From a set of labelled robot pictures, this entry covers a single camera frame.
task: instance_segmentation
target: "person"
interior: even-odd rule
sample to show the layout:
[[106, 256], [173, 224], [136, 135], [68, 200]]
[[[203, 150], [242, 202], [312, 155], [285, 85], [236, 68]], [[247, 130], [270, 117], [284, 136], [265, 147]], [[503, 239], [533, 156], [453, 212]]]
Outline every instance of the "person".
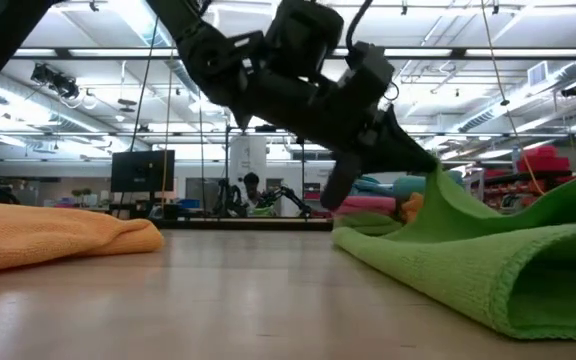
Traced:
[[259, 176], [253, 172], [249, 172], [244, 176], [244, 186], [246, 187], [246, 197], [248, 197], [248, 204], [251, 208], [257, 206], [261, 193], [258, 190]]

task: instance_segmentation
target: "orange cloth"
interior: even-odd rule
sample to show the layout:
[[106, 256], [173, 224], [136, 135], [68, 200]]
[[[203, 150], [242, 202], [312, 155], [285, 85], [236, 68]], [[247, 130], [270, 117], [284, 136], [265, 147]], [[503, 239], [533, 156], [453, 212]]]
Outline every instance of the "orange cloth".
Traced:
[[424, 196], [420, 193], [412, 193], [410, 199], [401, 205], [403, 218], [406, 223], [411, 223], [417, 219], [417, 213], [424, 206]]
[[0, 270], [66, 256], [151, 252], [164, 244], [148, 220], [85, 210], [0, 205]]

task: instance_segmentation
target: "table surface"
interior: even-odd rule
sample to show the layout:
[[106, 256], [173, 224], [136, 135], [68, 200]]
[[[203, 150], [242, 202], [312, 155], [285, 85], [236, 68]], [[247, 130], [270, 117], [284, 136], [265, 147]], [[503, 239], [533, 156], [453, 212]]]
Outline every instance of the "table surface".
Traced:
[[576, 359], [499, 336], [330, 234], [166, 231], [159, 253], [0, 273], [0, 360]]

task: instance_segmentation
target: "green cloth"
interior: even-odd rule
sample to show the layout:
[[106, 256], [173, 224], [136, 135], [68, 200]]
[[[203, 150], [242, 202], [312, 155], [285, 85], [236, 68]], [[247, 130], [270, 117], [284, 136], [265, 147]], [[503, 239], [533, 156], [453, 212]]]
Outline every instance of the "green cloth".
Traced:
[[576, 340], [576, 180], [511, 216], [441, 171], [427, 180], [415, 222], [377, 233], [382, 216], [350, 216], [335, 244], [508, 336]]

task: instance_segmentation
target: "black monitor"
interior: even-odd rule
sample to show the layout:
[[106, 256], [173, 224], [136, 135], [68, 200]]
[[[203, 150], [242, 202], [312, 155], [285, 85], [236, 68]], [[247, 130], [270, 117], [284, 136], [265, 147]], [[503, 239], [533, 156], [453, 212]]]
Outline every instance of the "black monitor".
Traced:
[[175, 151], [135, 151], [112, 154], [111, 192], [161, 191], [166, 169], [165, 191], [174, 190]]

